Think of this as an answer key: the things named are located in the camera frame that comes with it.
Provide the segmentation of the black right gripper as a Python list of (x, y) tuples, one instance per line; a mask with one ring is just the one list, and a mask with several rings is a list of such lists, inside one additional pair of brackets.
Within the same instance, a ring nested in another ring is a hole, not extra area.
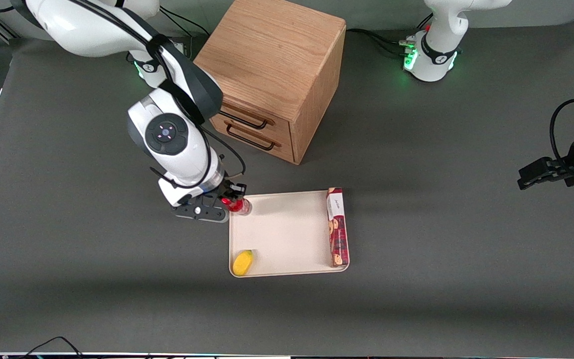
[(232, 212), (232, 200), (240, 200), (246, 194), (247, 186), (243, 183), (227, 182), (227, 197), (218, 197), (217, 191), (200, 194), (197, 197), (185, 196), (176, 206), (170, 206), (173, 215), (180, 218), (200, 220), (203, 222), (225, 223)]

